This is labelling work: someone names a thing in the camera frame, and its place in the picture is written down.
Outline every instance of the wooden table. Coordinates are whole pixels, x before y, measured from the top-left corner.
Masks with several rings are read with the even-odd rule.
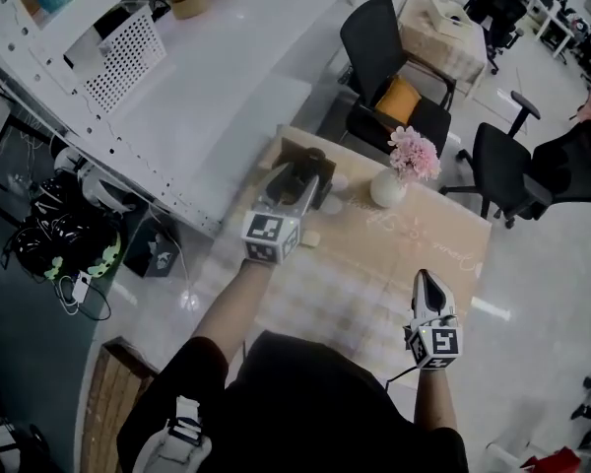
[[[414,365],[403,326],[412,318],[416,273],[435,272],[451,288],[460,315],[480,277],[491,224],[415,183],[401,203],[383,210],[369,197],[383,165],[291,127],[283,127],[251,171],[224,231],[194,286],[203,303],[230,281],[243,258],[242,218],[256,184],[280,154],[281,139],[321,149],[336,163],[333,190],[304,227],[321,234],[297,247],[274,272],[257,320],[267,329],[322,342],[383,379]],[[403,383],[413,384],[411,377]]]
[[[435,30],[427,13],[427,0],[407,0],[399,18],[403,48],[445,74],[471,84],[471,98],[482,82],[488,65],[484,31],[476,23],[463,40]]]

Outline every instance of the white pegboard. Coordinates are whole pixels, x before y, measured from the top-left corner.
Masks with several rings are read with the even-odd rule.
[[[150,14],[149,7],[143,7],[99,45],[105,51],[105,72],[87,81],[84,87],[108,114],[166,57]]]

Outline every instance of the chair backrest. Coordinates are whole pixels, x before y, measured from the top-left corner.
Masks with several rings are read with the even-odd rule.
[[[531,174],[551,190],[554,203],[591,202],[591,121],[537,147]]]
[[[522,0],[472,0],[469,5],[469,18],[481,24],[486,16],[492,17],[495,29],[509,30],[526,12]]]
[[[365,105],[385,92],[386,84],[407,61],[392,0],[360,5],[340,31]]]

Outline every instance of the wire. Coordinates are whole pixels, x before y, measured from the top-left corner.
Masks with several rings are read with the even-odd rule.
[[[104,320],[108,320],[111,317],[111,306],[109,306],[109,302],[107,301],[107,298],[105,297],[105,295],[103,294],[103,292],[99,288],[96,288],[92,284],[88,284],[88,287],[90,289],[92,289],[93,291],[96,291],[100,295],[100,297],[102,298],[103,302],[105,303],[105,306],[107,307],[107,317],[103,317],[103,318],[94,317],[89,312],[86,312],[85,310],[83,310],[81,307],[79,307],[79,312],[82,313],[89,320],[93,320],[94,322],[103,322]]]
[[[389,388],[389,386],[390,386],[390,383],[392,383],[394,380],[398,380],[398,379],[399,379],[401,376],[403,376],[403,375],[406,375],[406,374],[407,374],[407,373],[409,373],[409,372],[413,372],[413,371],[414,371],[416,368],[417,368],[417,367],[411,367],[411,368],[409,368],[408,370],[405,370],[404,372],[402,372],[402,373],[399,373],[399,374],[397,374],[396,376],[394,376],[393,378],[390,378],[389,380],[387,380],[387,381],[385,382],[385,392],[387,392],[387,389]]]
[[[446,325],[450,319],[457,319],[457,315],[455,315],[453,313],[449,313],[448,315],[443,315],[442,317],[440,317],[440,316],[434,317],[433,319],[429,319],[429,320],[426,320],[425,322],[422,322],[418,327],[421,328],[423,326],[431,326],[431,324],[437,320],[440,321],[440,325],[442,326],[442,325]]]
[[[179,246],[179,243],[177,243],[177,241],[175,240],[175,238],[173,238],[168,233],[168,231],[167,231],[166,227],[164,226],[164,224],[162,223],[162,221],[156,217],[156,215],[154,214],[154,211],[151,209],[151,203],[148,204],[148,209],[149,209],[149,214],[151,214],[151,217],[153,217],[156,221],[158,221],[158,223],[160,224],[160,226],[162,226],[164,228],[164,233],[168,236],[168,238],[170,239],[170,241],[172,241],[175,244],[175,246],[177,247],[177,250],[179,250],[179,257],[181,259],[181,265],[184,268],[184,275],[186,276],[186,302],[188,303],[191,300],[191,297],[190,297],[190,278],[188,277],[188,269],[186,268],[186,261],[184,260],[184,252],[182,251],[181,247]]]
[[[57,282],[54,286],[55,286],[55,294],[57,295],[57,297],[59,298],[59,302],[61,303],[61,306],[63,306],[64,311],[70,315],[76,315],[79,312],[79,304],[77,303],[77,301],[73,298],[71,303],[67,303],[66,302],[66,297],[63,294],[63,289],[61,288],[61,283],[63,282],[63,279],[68,279],[72,282],[72,280],[70,279],[70,277],[68,275],[64,275],[59,279],[59,282]],[[68,309],[68,307],[73,306],[74,307],[74,311]]]
[[[105,303],[105,306],[107,307],[107,317],[94,317],[91,313],[85,311],[82,309],[81,304],[78,303],[75,299],[72,300],[71,303],[67,303],[66,302],[66,297],[63,294],[63,289],[61,288],[61,283],[63,282],[63,279],[68,279],[72,282],[72,279],[70,276],[68,275],[63,275],[60,279],[59,282],[54,284],[54,288],[55,288],[55,294],[57,295],[57,298],[59,298],[59,301],[61,302],[61,306],[63,306],[64,311],[70,315],[71,317],[73,315],[76,315],[77,313],[82,313],[85,317],[87,317],[89,320],[93,320],[94,322],[103,322],[104,320],[108,320],[111,317],[111,306],[109,306],[109,302],[107,301],[107,298],[105,297],[105,295],[102,293],[102,291],[98,288],[96,288],[95,286],[93,286],[92,284],[88,284],[88,287],[94,291],[96,291],[100,297],[102,298],[102,300]]]

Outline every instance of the chair armrest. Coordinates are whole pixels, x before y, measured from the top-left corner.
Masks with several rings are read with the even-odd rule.
[[[510,95],[512,96],[512,99],[514,101],[521,105],[521,110],[516,116],[516,119],[514,119],[510,131],[508,131],[508,136],[514,138],[518,131],[521,129],[521,126],[523,126],[523,123],[525,122],[525,119],[527,119],[528,115],[532,114],[537,119],[540,119],[541,112],[539,112],[539,110],[536,107],[534,107],[532,103],[525,99],[521,94],[512,91],[510,92]]]
[[[523,97],[523,95],[515,91],[510,92],[510,95],[512,96],[512,99],[521,105],[521,107],[524,108],[528,113],[532,114],[537,119],[541,119],[541,112],[539,112],[539,110],[534,107],[534,105],[529,100]]]
[[[552,192],[525,173],[523,174],[523,188],[527,193],[527,198],[520,205],[503,212],[505,219],[512,219],[514,216],[521,214],[535,203],[540,203],[546,209],[554,203],[554,195]]]
[[[401,128],[407,128],[407,124],[403,124],[401,121],[396,120],[391,115],[387,115],[387,114],[384,114],[383,112],[379,112],[378,110],[376,110],[376,108],[370,108],[368,106],[365,106],[363,103],[359,104],[359,110],[361,110],[363,112],[367,112],[367,114],[370,117],[372,117],[377,122],[379,122],[382,125],[387,126],[389,128],[396,129],[399,126]]]
[[[523,187],[525,188],[525,192],[528,193],[534,202],[545,205],[546,207],[549,207],[554,203],[554,195],[552,192],[526,173],[523,174]]]
[[[455,86],[457,85],[457,81],[453,79],[450,75],[445,74],[439,68],[434,67],[428,61],[423,60],[416,54],[406,50],[404,50],[403,53],[407,56],[408,61],[411,61],[412,63],[416,63],[427,68],[434,75],[439,77],[440,80],[446,85],[446,94],[440,102],[440,106],[445,110],[449,110],[451,108],[451,105],[453,104],[453,95],[455,95]]]

